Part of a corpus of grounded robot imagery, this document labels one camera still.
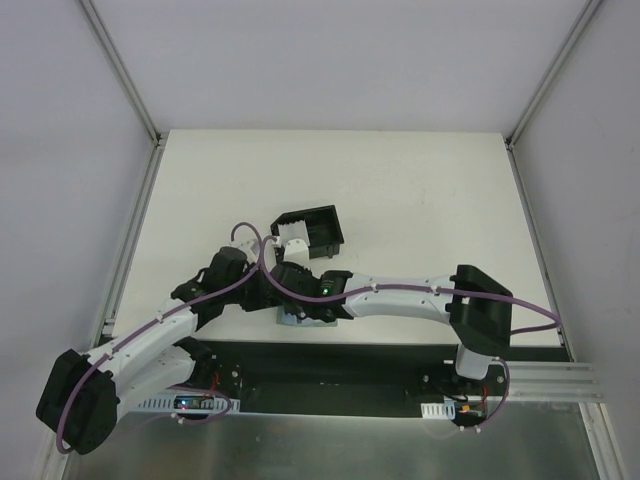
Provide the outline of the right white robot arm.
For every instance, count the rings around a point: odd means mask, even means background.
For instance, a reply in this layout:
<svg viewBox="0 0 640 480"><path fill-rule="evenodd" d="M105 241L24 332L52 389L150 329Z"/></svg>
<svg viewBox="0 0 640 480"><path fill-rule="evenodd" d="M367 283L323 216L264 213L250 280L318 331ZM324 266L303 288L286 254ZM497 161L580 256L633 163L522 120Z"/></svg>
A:
<svg viewBox="0 0 640 480"><path fill-rule="evenodd" d="M510 346L513 294L482 270L460 265L450 276L418 280L310 269L283 261L263 270L289 314L332 323L392 316L434 321L453 329L460 345L450 369L461 394L481 388L493 359Z"/></svg>

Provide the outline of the black plastic card box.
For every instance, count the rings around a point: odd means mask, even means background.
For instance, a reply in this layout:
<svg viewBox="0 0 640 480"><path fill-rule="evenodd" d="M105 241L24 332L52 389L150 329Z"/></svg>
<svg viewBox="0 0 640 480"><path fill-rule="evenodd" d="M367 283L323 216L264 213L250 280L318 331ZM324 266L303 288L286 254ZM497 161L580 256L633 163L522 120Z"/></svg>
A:
<svg viewBox="0 0 640 480"><path fill-rule="evenodd" d="M291 239L304 240L311 259L331 259L340 253L344 244L338 212L333 204L284 212L271 223L270 231L284 243Z"/></svg>

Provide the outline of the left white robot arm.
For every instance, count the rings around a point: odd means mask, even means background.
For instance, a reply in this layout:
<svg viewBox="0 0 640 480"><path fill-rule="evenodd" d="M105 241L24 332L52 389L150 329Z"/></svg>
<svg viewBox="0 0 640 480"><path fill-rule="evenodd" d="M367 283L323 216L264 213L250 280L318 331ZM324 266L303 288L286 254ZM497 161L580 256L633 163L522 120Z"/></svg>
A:
<svg viewBox="0 0 640 480"><path fill-rule="evenodd" d="M54 432L59 453L92 452L127 413L161 390L211 384L210 355L194 335L227 305L259 296L260 250L258 240L222 247L209 266L174 289L152 320L55 360L36 416Z"/></svg>

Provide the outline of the green leather card holder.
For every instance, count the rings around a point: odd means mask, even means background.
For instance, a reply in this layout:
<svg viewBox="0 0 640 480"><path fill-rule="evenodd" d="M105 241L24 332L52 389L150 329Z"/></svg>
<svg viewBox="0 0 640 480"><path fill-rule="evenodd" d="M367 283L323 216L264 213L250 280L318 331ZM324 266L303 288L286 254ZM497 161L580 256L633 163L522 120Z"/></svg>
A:
<svg viewBox="0 0 640 480"><path fill-rule="evenodd" d="M324 322L322 320L316 320L309 317L298 318L293 314L287 313L283 307L279 307L277 310L276 323L279 325L300 328L325 328L338 326L338 321Z"/></svg>

